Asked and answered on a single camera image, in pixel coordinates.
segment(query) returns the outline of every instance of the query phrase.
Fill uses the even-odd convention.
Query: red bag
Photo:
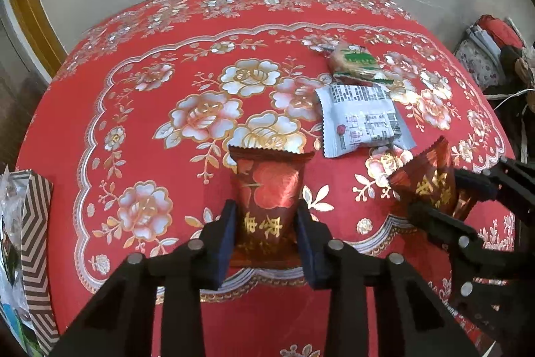
[[[481,16],[476,25],[487,31],[500,49],[504,46],[514,46],[522,49],[524,46],[522,40],[508,24],[489,14]]]

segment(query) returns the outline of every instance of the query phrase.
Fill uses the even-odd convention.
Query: red tablecloth
[[[389,0],[151,0],[84,36],[20,153],[20,168],[54,183],[48,264],[60,332],[128,253],[167,253],[217,217],[231,195],[229,144],[320,148],[311,96],[331,80],[317,51],[331,39],[366,46],[397,78],[391,95],[417,147],[341,159],[317,151],[303,198],[359,251],[403,253],[446,302],[447,256],[395,209],[386,177],[441,134],[459,167],[480,171],[511,154],[455,58]],[[476,206],[467,223],[487,247],[512,248],[501,205]],[[231,271],[218,292],[202,293],[207,355],[317,357],[328,292],[303,285],[301,269]]]

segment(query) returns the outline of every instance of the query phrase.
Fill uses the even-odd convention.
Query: red snack package
[[[238,218],[231,266],[294,268],[300,260],[293,221],[303,170],[314,153],[229,146],[237,163]]]
[[[452,215],[457,206],[455,174],[448,141],[441,136],[431,147],[389,177],[403,204],[418,199]]]

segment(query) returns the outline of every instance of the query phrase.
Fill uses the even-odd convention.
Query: red cloth
[[[316,49],[341,38],[366,46],[397,79],[391,96],[417,147],[338,159],[317,151],[302,196],[335,237],[373,255],[403,253],[447,301],[447,255],[408,225],[386,177],[441,134],[459,167],[513,156],[457,60],[389,0],[150,0],[84,36],[20,152],[20,168],[54,183],[48,264],[60,332],[128,253],[169,252],[220,214],[232,192],[229,142],[320,147],[312,94],[330,75]],[[477,205],[467,223],[486,246],[512,249],[514,220],[500,204]],[[323,349],[329,295],[303,286],[300,269],[229,275],[202,294],[208,356]],[[477,342],[479,331],[455,316]]]
[[[516,32],[503,20],[485,14],[476,24],[489,33],[500,49],[504,46],[524,47]]]

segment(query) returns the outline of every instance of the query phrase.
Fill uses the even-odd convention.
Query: barcode
[[[389,112],[388,116],[389,116],[390,127],[392,128],[392,131],[394,132],[394,136],[401,135],[401,128],[400,128],[398,119],[396,118],[396,113]]]

